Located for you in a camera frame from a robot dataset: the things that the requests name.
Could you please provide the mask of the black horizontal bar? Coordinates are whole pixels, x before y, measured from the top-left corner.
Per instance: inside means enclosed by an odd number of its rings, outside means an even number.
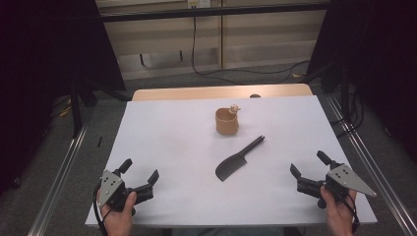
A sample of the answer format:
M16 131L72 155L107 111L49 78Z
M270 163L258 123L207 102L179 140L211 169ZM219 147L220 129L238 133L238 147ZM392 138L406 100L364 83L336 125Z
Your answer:
M216 17L232 15L251 15L286 12L321 11L331 7L330 2L294 3L277 5L241 6L241 7L220 7L207 9L186 9L166 10L157 12L125 13L125 14L104 14L99 17L103 23L166 20L196 17Z

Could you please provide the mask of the black curtain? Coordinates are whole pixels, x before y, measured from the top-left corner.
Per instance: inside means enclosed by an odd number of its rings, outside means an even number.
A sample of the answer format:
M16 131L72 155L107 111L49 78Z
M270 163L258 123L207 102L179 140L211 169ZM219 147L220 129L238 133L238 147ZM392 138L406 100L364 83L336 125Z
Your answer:
M417 0L328 0L307 73L359 94L417 162Z
M0 0L0 196L72 90L123 90L96 0Z

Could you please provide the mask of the black plastic knife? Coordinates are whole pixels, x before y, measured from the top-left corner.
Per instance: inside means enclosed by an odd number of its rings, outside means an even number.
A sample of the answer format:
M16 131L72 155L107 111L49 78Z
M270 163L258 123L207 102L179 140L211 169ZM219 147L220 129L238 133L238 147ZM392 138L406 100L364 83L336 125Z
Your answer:
M245 155L252 149L256 148L259 144L264 141L264 136L257 137L254 141L248 144L240 151L232 154L221 161L215 168L215 175L221 181L224 182L228 177L235 173L239 168L247 163Z

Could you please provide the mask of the wooden table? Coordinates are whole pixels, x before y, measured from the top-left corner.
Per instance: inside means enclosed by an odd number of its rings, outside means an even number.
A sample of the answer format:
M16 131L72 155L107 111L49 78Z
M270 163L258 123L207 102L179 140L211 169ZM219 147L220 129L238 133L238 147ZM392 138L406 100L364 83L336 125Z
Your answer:
M138 89L133 94L133 101L147 100L186 100L186 99L219 99L219 98L250 98L304 96L312 95L305 84L224 86L198 88L152 88Z

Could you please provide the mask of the white paper sheet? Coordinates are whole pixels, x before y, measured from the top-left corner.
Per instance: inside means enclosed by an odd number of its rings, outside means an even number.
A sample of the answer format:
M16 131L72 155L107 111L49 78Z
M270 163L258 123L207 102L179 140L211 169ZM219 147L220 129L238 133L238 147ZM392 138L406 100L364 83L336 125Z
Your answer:
M297 191L290 172L322 180L328 167L319 150L347 158L319 100L313 95L240 98L239 129L222 136L215 111L229 99L133 101L128 103L106 167L126 159L127 186L146 183L157 169L153 198L136 207L143 227L243 227L313 225L326 216L315 198ZM264 141L245 155L247 163L221 182L216 166L257 137Z

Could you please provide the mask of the black metal stand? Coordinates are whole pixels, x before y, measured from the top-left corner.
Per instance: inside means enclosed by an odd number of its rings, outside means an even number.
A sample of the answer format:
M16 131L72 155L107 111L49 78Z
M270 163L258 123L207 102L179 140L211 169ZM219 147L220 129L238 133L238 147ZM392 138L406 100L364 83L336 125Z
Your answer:
M97 104L91 81L87 79L73 79L70 86L70 98L74 124L73 137L75 138L83 128L80 101L86 107L93 107Z

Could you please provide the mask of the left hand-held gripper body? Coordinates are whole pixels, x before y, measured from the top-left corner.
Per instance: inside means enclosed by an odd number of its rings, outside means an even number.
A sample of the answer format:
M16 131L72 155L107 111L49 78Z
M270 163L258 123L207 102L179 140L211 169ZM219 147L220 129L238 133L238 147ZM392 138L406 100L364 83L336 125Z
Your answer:
M109 205L115 211L122 211L132 192L137 194L136 205L153 198L153 185L146 183L138 188L127 188L121 175L118 169L113 172L103 171L98 202L100 207Z

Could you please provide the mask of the person's left hand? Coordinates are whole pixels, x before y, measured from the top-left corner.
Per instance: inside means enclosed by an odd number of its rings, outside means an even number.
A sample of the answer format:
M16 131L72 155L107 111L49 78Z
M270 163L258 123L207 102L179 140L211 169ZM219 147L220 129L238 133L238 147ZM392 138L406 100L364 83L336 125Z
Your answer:
M113 211L109 205L104 205L100 209L108 236L131 236L133 227L132 210L136 198L137 194L132 192L126 199L124 209L121 212Z

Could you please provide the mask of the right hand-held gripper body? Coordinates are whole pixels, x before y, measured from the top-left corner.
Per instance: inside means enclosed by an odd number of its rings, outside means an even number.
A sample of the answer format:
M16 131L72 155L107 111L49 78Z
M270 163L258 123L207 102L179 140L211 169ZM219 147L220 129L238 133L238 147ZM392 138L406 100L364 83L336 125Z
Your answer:
M302 176L299 170L296 170L297 191L318 199L318 207L326 208L327 204L321 195L321 187L326 186L332 193L336 201L344 200L350 190L375 197L377 193L360 178L348 165L338 163L334 160L326 161L325 165L329 166L329 172L326 178L320 181L314 181Z

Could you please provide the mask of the aluminium rail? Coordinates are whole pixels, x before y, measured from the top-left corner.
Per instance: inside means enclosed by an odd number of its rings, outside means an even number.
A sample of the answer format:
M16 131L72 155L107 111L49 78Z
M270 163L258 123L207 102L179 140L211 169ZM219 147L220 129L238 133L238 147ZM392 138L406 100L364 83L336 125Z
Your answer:
M362 124L354 127L342 119L336 98L325 105L352 167L378 194L369 199L377 222L361 226L358 235L417 236L417 165L367 106L359 107Z
M72 166L81 148L88 128L89 125L85 124L78 134L72 139L59 171L55 176L52 186L49 189L27 236L44 236L52 214L58 205L64 185L71 172Z

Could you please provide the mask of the white wall socket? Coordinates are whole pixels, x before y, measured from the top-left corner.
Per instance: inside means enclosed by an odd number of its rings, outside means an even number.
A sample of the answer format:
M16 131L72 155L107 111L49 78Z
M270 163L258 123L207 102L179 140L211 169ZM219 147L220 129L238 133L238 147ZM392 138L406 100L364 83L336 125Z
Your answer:
M210 0L187 0L188 8L189 9L196 9L196 8L210 8L211 1Z

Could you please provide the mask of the brown cup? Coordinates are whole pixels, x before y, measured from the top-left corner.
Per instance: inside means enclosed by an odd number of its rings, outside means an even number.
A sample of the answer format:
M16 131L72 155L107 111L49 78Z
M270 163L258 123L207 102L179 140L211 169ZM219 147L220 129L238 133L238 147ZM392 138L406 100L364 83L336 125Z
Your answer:
M235 135L239 129L237 113L229 108L218 108L215 111L215 126L221 135Z

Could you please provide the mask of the person's grey trousers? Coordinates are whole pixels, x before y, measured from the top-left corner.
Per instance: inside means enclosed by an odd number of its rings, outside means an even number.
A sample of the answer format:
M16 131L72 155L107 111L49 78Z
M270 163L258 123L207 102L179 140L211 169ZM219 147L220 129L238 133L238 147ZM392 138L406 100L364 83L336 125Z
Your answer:
M172 236L284 236L282 227L184 228L173 229Z

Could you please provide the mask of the person's right hand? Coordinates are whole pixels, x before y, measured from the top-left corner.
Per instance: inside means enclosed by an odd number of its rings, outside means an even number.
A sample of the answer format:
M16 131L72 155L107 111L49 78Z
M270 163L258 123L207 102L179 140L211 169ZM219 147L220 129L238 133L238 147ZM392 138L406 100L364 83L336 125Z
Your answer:
M332 236L353 236L353 213L344 203L337 203L332 193L321 187L321 195L327 204L328 231Z

